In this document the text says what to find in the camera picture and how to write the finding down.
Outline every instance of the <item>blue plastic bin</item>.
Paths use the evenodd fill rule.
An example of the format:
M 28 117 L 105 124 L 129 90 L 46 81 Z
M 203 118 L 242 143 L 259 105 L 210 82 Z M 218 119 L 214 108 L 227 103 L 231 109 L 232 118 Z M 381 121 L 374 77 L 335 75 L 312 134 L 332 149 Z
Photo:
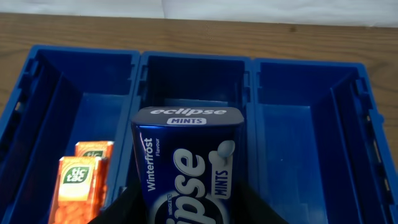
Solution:
M 0 120 L 2 223 L 47 222 L 58 160 L 78 141 L 115 141 L 109 206 L 137 178 L 129 120 L 145 106 L 239 108 L 240 174 L 289 223 L 398 223 L 361 64 L 45 46 L 31 50 Z

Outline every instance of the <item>tic tac box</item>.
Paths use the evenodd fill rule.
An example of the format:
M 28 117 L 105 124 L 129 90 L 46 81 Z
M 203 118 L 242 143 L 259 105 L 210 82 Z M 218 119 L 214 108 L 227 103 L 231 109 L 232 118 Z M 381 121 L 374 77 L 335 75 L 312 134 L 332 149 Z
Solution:
M 148 223 L 230 223 L 244 118 L 236 108 L 144 108 L 132 120 Z

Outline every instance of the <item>wood surface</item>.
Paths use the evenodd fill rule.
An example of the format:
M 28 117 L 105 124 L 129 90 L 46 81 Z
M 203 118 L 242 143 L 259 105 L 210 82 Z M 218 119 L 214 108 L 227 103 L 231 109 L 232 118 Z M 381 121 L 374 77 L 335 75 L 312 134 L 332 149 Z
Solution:
M 0 113 L 34 44 L 362 62 L 398 164 L 398 29 L 0 14 Z

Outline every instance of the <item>orange tic tac container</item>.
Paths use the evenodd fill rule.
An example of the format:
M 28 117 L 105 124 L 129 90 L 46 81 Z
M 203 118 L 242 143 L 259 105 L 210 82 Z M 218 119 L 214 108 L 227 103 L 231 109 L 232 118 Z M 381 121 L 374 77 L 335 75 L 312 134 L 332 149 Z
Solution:
M 75 146 L 75 156 L 100 156 L 108 158 L 110 161 L 113 152 L 113 142 L 112 141 L 82 141 L 76 143 Z M 109 163 L 106 166 L 106 175 L 108 175 Z M 105 184 L 103 186 L 102 195 L 103 205 L 105 203 L 106 191 L 108 186 L 106 185 L 106 176 L 105 176 Z
M 49 224 L 88 223 L 99 214 L 106 164 L 101 157 L 60 159 Z

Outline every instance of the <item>green leaf logo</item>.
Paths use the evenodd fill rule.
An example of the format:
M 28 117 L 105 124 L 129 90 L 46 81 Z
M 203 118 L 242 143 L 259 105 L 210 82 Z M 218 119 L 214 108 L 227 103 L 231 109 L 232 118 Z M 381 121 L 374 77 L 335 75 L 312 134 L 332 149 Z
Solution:
M 83 154 L 83 156 L 100 156 L 102 157 L 104 151 L 87 151 Z
M 89 167 L 72 167 L 63 178 L 64 184 L 79 184 L 87 179 Z

